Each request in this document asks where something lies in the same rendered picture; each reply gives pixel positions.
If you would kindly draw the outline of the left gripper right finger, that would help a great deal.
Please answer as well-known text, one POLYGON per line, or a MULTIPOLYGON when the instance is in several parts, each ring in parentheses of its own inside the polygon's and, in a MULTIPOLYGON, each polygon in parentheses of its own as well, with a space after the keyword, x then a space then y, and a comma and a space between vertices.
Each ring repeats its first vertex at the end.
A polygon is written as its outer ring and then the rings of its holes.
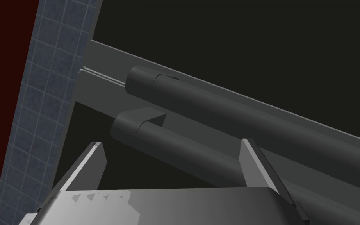
POLYGON ((248 187, 266 187, 273 189, 288 203, 294 205, 294 200, 283 182, 251 138, 241 140, 239 162, 248 187))

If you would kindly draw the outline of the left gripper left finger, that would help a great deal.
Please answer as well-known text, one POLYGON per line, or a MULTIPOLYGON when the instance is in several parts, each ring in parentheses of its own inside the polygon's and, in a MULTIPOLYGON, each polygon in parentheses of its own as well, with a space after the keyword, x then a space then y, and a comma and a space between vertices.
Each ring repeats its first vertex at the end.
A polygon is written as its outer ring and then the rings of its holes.
POLYGON ((97 190, 106 165, 102 142, 90 143, 59 181, 59 190, 97 190))

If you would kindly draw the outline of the black appliance door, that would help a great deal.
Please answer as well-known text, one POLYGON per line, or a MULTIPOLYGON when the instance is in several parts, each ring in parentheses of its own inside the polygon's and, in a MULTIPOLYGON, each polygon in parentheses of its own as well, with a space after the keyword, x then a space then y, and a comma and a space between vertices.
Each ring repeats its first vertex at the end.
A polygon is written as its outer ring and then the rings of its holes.
MULTIPOLYGON (((107 160, 98 189, 210 188, 212 184, 123 144, 110 134, 121 111, 144 107, 125 98, 124 87, 80 70, 68 122, 62 132, 54 183, 91 142, 101 142, 107 160)), ((360 225, 360 188, 263 150, 312 225, 360 225)))
POLYGON ((83 27, 117 49, 241 95, 324 145, 272 154, 360 171, 360 5, 252 7, 247 0, 89 0, 83 27))

